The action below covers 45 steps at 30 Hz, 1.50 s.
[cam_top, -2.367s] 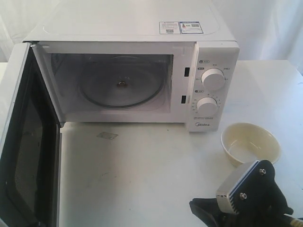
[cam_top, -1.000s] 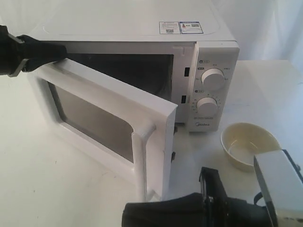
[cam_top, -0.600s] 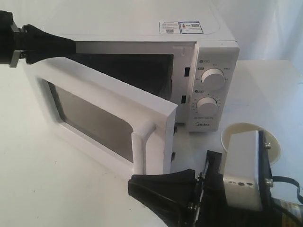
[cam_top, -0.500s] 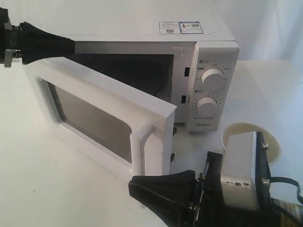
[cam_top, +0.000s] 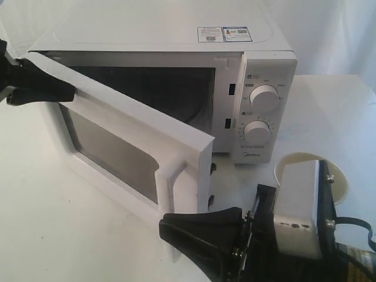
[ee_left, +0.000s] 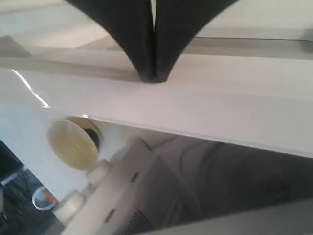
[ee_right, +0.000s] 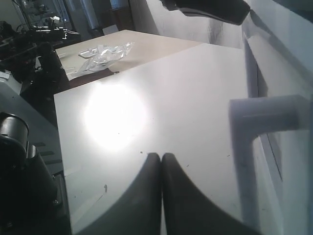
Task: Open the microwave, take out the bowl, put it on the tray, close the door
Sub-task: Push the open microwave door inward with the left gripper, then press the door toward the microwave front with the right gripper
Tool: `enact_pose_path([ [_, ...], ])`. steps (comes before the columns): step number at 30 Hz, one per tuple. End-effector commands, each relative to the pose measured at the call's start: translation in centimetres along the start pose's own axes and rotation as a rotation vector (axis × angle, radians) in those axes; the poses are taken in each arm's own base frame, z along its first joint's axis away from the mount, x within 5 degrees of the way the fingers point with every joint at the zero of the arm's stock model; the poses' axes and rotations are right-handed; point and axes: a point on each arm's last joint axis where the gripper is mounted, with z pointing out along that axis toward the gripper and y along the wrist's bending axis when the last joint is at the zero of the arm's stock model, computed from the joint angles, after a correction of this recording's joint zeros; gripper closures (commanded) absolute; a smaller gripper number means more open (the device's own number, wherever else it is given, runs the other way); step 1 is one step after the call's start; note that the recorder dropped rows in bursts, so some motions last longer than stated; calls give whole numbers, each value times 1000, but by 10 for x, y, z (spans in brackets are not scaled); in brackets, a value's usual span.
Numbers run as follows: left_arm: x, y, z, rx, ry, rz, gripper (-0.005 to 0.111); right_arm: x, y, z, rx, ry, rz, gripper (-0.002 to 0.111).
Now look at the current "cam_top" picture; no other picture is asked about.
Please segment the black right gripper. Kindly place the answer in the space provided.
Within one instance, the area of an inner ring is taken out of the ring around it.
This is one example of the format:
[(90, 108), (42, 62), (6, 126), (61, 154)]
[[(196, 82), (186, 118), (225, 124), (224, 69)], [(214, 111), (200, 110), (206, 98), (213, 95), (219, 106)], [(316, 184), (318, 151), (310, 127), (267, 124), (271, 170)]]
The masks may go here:
[(162, 240), (176, 248), (210, 281), (276, 281), (274, 204), (277, 189), (257, 185), (253, 206), (199, 214), (165, 214)]

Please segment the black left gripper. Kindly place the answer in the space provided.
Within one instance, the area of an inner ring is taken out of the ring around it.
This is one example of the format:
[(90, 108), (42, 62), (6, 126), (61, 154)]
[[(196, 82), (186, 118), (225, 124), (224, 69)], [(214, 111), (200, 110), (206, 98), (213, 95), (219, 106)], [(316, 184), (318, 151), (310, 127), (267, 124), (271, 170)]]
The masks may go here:
[(1, 39), (1, 102), (21, 106), (35, 102), (71, 102), (75, 87), (38, 68), (28, 59), (15, 60)]

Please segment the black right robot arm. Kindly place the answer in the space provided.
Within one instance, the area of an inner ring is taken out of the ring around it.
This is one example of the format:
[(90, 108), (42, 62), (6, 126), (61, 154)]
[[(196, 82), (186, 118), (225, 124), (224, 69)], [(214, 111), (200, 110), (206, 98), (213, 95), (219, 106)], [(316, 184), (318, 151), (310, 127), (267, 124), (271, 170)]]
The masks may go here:
[(279, 252), (273, 230), (276, 188), (258, 185), (245, 215), (232, 207), (202, 214), (165, 214), (159, 236), (210, 281), (375, 281), (375, 253), (338, 243), (319, 260)]

